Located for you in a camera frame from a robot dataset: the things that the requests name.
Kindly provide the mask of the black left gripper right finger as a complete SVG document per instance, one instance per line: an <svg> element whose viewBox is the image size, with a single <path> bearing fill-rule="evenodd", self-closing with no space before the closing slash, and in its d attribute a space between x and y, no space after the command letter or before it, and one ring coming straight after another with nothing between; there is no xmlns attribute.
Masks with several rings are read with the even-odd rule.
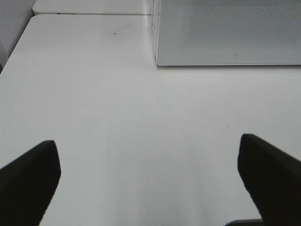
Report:
<svg viewBox="0 0 301 226"><path fill-rule="evenodd" d="M253 134L240 140L238 172L267 226L301 224L301 162Z"/></svg>

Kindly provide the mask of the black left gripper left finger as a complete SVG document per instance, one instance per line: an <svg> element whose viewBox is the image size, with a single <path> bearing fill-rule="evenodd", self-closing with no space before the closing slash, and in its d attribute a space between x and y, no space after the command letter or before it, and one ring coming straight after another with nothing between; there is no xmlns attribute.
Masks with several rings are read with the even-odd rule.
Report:
<svg viewBox="0 0 301 226"><path fill-rule="evenodd" d="M46 140L0 170L0 224L38 226L61 177L56 144Z"/></svg>

